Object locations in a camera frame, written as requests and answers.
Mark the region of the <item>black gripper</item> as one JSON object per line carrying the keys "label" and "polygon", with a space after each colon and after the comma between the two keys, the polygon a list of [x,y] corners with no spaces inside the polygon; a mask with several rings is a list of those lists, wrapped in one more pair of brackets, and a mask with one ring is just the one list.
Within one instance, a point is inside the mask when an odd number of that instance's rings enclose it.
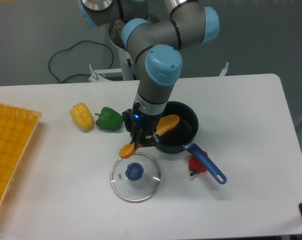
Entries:
{"label": "black gripper", "polygon": [[132,108],[121,114],[125,129],[131,137],[130,145],[134,149],[138,149],[140,146],[154,147],[160,142],[160,137],[155,132],[162,114],[146,114],[143,112],[143,107],[144,103],[137,101]]}

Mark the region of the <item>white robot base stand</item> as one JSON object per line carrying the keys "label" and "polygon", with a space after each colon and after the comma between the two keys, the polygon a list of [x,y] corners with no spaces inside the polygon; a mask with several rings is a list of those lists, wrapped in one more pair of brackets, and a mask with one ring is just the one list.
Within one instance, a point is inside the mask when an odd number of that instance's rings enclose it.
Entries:
{"label": "white robot base stand", "polygon": [[134,61],[131,59],[130,54],[125,50],[125,45],[122,40],[122,30],[125,23],[122,20],[112,22],[108,27],[108,36],[110,42],[116,47],[119,57],[120,68],[114,70],[93,70],[89,64],[91,76],[88,80],[92,83],[107,82],[112,78],[122,77],[123,81],[137,80],[137,73]]}

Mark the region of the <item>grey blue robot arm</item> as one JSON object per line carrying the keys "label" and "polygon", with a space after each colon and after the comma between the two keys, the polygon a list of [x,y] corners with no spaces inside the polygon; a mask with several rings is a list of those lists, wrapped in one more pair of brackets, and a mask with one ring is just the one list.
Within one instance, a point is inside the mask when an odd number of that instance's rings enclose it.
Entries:
{"label": "grey blue robot arm", "polygon": [[180,78],[180,50],[218,36],[217,12],[197,0],[167,0],[169,19],[151,24],[146,0],[80,0],[78,6],[89,25],[123,22],[121,39],[140,80],[125,127],[135,147],[156,145],[156,127]]}

